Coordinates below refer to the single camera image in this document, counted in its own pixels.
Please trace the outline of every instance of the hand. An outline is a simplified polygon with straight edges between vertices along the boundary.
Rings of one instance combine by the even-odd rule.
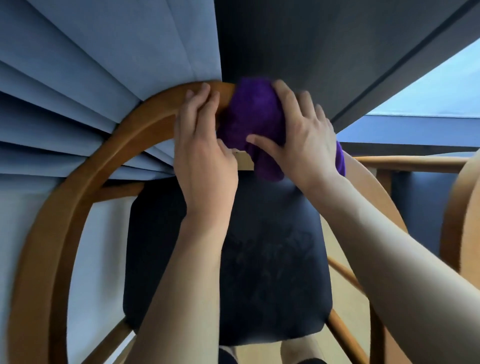
[[[280,147],[274,141],[254,134],[247,136],[247,142],[271,155],[304,194],[341,177],[335,168],[335,132],[322,107],[313,106],[307,91],[300,93],[297,100],[283,81],[275,81],[273,87],[285,114],[285,145]]]
[[[187,204],[187,216],[206,226],[228,226],[238,186],[238,167],[232,151],[215,134],[220,94],[202,84],[187,91],[175,121],[173,168]]]

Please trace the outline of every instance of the forearm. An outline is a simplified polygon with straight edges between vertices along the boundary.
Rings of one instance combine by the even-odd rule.
[[[480,293],[346,180],[307,194],[376,312],[414,363],[477,362]]]
[[[220,254],[227,226],[198,227],[184,219],[127,363],[217,362]]]

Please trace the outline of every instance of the wooden floor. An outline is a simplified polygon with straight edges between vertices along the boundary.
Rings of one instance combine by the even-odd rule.
[[[322,219],[322,227],[328,255],[349,267],[342,249],[324,219]],[[336,312],[365,352],[370,354],[370,309],[367,298],[331,268],[330,276],[333,306]],[[350,360],[326,326],[315,336],[328,364],[350,364]],[[237,348],[237,356],[240,364],[281,364],[280,342],[240,346]]]

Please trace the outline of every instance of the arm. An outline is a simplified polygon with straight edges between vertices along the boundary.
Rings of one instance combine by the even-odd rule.
[[[187,92],[175,124],[174,169],[187,215],[127,364],[218,361],[220,255],[238,173],[215,135],[218,92],[203,105],[209,91],[204,84],[197,95]]]
[[[258,135],[327,220],[376,312],[414,363],[476,363],[480,291],[372,206],[335,169],[336,137],[307,92],[274,87],[287,122],[284,147]]]

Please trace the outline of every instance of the person's left hand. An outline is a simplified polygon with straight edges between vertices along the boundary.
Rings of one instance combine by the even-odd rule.
[[[230,221],[238,186],[238,166],[232,151],[215,134],[220,94],[202,84],[187,91],[175,121],[174,170],[187,204],[187,216],[213,226]]]

